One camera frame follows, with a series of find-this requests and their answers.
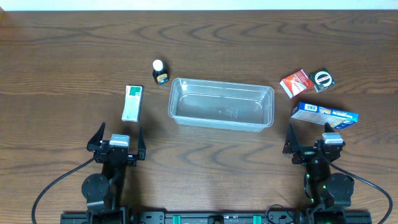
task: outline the wood grain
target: wood grain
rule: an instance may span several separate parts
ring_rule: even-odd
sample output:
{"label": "wood grain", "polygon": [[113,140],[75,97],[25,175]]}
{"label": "wood grain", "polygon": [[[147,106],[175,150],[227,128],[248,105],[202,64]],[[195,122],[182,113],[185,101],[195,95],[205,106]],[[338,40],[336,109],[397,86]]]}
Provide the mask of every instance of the wood grain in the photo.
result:
{"label": "wood grain", "polygon": [[[105,139],[130,134],[124,89],[144,86],[140,124],[147,159],[129,168],[124,203],[177,210],[265,210],[309,203],[303,167],[282,154],[291,108],[299,101],[359,113],[343,130],[336,164],[386,189],[398,202],[398,12],[10,12],[0,23],[0,223],[31,223],[35,198],[51,181],[85,162],[102,121]],[[179,126],[167,115],[171,81],[156,85],[151,63],[171,78],[269,85],[275,122],[261,133]],[[282,77],[327,67],[336,86],[290,100]],[[322,127],[292,121],[303,143]],[[81,183],[90,164],[40,201],[39,223],[84,211]],[[352,207],[374,222],[387,210],[376,190],[355,184]],[[398,223],[393,210],[388,223]]]}

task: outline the red box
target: red box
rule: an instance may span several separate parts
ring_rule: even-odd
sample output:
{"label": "red box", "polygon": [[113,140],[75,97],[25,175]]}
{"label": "red box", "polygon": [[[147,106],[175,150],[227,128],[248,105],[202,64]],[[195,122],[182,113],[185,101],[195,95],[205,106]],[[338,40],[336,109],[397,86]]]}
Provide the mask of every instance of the red box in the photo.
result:
{"label": "red box", "polygon": [[280,85],[290,98],[297,96],[301,92],[310,90],[314,86],[302,69],[282,79]]}

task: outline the small bottle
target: small bottle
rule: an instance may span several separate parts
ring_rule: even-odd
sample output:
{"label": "small bottle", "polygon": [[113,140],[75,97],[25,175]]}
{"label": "small bottle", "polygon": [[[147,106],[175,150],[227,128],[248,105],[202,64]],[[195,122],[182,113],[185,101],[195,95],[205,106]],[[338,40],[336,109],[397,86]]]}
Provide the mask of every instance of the small bottle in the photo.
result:
{"label": "small bottle", "polygon": [[154,72],[152,75],[154,76],[155,82],[159,85],[166,83],[169,80],[169,74],[163,62],[161,60],[155,60],[153,66]]}

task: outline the blue cardboard box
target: blue cardboard box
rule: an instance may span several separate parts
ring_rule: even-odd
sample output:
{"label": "blue cardboard box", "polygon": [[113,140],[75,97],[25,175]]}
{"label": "blue cardboard box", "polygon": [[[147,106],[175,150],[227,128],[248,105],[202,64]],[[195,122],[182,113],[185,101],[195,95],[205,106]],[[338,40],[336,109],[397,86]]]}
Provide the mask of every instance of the blue cardboard box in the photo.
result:
{"label": "blue cardboard box", "polygon": [[328,122],[332,128],[336,129],[345,129],[358,122],[357,113],[302,102],[293,108],[290,117],[322,125]]}

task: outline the transparent plastic tray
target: transparent plastic tray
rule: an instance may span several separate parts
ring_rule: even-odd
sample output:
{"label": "transparent plastic tray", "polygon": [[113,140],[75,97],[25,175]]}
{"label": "transparent plastic tray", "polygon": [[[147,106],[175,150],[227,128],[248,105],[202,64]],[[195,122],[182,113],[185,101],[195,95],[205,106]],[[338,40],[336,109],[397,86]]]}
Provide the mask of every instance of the transparent plastic tray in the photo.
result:
{"label": "transparent plastic tray", "polygon": [[262,131],[274,122],[269,86],[176,78],[169,116],[177,124],[239,131]]}

